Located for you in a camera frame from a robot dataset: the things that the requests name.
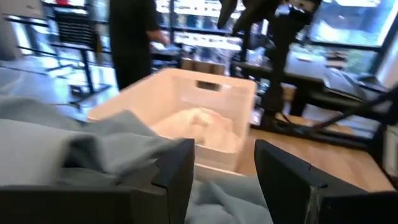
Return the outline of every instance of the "crate handle hole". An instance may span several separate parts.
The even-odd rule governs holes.
[[[204,90],[211,90],[211,91],[221,91],[222,89],[220,84],[204,82],[204,81],[197,81],[197,88],[201,88]]]

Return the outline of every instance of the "black pants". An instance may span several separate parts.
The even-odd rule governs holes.
[[[152,60],[150,54],[136,56],[112,55],[113,67],[116,73],[119,90],[150,75]]]

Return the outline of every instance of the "gray cloth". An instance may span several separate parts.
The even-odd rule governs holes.
[[[0,186],[105,187],[178,144],[130,112],[81,127],[34,100],[0,97]],[[257,178],[194,181],[186,223],[272,223]]]
[[[272,223],[257,177],[194,182],[186,224]]]
[[[157,136],[128,111],[81,127],[51,106],[2,96],[0,142],[0,185],[90,185],[100,182],[97,173],[117,178],[153,162],[180,141]],[[74,168],[86,170],[68,171]],[[82,178],[90,174],[92,179]]]

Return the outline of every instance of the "white wall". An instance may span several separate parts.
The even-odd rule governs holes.
[[[377,78],[388,88],[398,82],[398,34],[377,72]]]

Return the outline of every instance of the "window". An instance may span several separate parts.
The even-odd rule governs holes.
[[[315,45],[304,45],[303,47],[299,44],[292,44],[290,50],[293,52],[300,52],[309,55],[317,55],[325,57],[326,65],[328,67],[341,68],[343,71],[350,72],[353,74],[361,75],[368,72],[373,64],[373,60],[377,55],[376,52],[367,50],[355,50],[355,49],[339,49],[331,47],[322,47]],[[328,59],[328,55],[331,52],[339,52],[344,54],[345,60],[333,61]]]
[[[380,46],[397,10],[396,0],[323,0],[310,37],[324,42]]]

